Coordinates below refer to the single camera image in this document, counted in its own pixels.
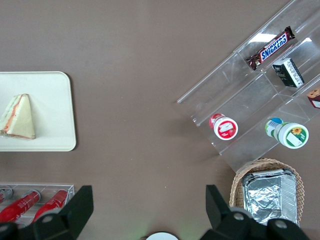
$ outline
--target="sandwich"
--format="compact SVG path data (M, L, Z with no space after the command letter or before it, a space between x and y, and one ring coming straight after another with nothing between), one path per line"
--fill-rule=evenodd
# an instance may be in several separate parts
M28 94L14 96L0 118L0 135L35 139Z

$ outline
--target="snickers bar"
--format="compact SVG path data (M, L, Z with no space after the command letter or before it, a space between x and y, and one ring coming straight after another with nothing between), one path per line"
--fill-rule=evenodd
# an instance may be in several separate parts
M281 34L278 34L260 51L246 59L246 62L253 70L256 70L257 67L262 64L267 58L272 56L277 50L279 50L287 42L294 38L295 35L293 34L291 27L287 26Z

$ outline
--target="aluminum foil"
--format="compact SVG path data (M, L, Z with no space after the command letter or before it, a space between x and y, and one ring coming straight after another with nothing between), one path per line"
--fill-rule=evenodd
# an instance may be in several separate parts
M242 178L244 209L260 224L270 219L297 220L297 181L287 168L248 173Z

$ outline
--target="white round object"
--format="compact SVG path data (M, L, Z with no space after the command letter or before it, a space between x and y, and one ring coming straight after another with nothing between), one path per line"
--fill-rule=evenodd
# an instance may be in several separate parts
M308 139L308 129L298 123L283 123L281 127L275 129L278 141L289 149L299 149L303 147Z
M146 240L178 240L178 238L167 232L157 232L149 236Z
M224 116L215 121L213 131L221 140L230 140L237 135L238 125L230 117Z

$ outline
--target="woven basket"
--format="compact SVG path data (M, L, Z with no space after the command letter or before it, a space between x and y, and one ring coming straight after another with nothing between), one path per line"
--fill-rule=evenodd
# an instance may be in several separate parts
M280 161L277 161L275 159L260 158L234 177L232 187L231 187L230 201L229 201L230 207L239 207L239 208L244 207L244 194L242 190L241 179L244 177L245 174L257 173L262 171L271 171L271 170L277 170L277 169L283 169L283 168L291 169L295 174L297 220L298 222L300 222L302 212L303 212L303 207L304 207L304 200L305 200L304 199L304 196L305 196L304 183L302 182L301 177L299 176L299 174L294 168Z

